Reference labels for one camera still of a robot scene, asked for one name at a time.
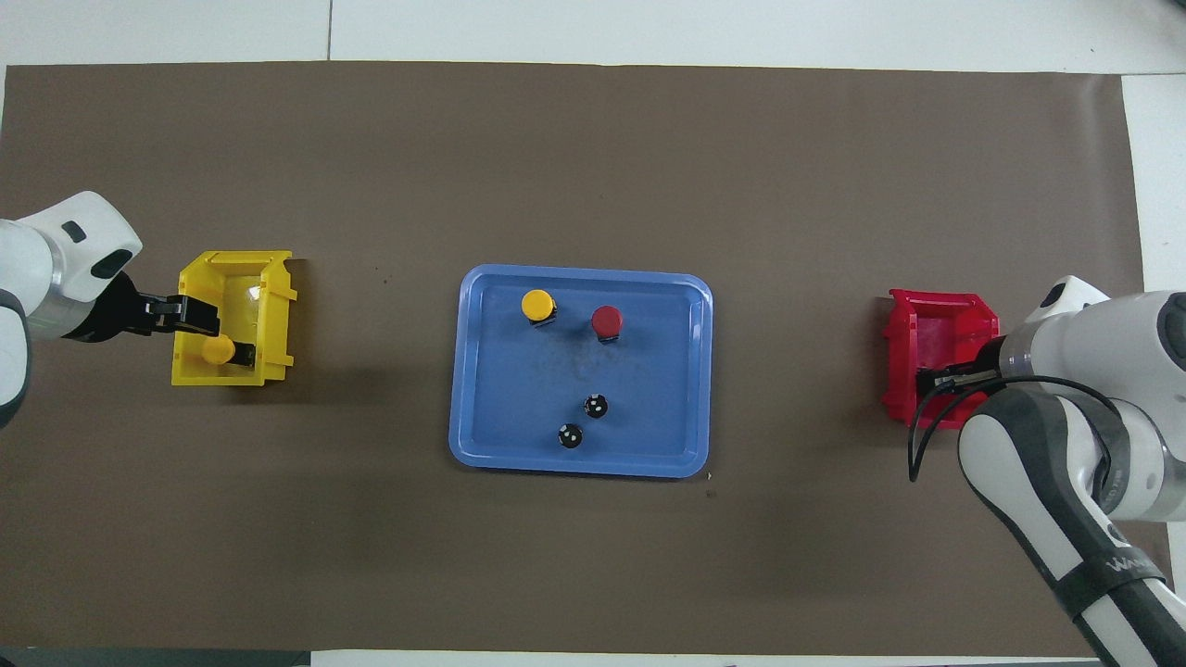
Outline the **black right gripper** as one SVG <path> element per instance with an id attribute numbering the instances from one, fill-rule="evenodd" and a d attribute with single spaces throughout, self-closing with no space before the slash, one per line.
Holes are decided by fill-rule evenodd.
<path id="1" fill-rule="evenodd" d="M 935 396 L 949 396 L 950 394 L 967 390 L 971 385 L 971 389 L 976 393 L 991 396 L 991 394 L 1007 388 L 1007 385 L 1003 382 L 1003 363 L 1001 362 L 1005 342 L 1007 341 L 1008 336 L 991 338 L 986 347 L 978 350 L 976 358 L 973 360 L 973 367 L 932 369 L 930 376 L 933 380 L 940 381 L 932 385 L 930 393 L 935 394 Z M 958 380 L 959 377 L 971 376 L 974 376 L 974 380 Z"/>

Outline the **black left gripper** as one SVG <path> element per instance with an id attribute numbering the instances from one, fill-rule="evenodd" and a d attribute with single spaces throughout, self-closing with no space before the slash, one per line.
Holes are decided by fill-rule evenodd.
<path id="1" fill-rule="evenodd" d="M 186 296 L 149 296 L 141 293 L 130 275 L 116 275 L 93 303 L 84 320 L 69 333 L 69 339 L 102 343 L 119 333 L 151 333 L 151 316 L 160 315 L 153 324 L 154 333 L 199 333 L 219 336 L 217 313 L 184 313 Z"/>

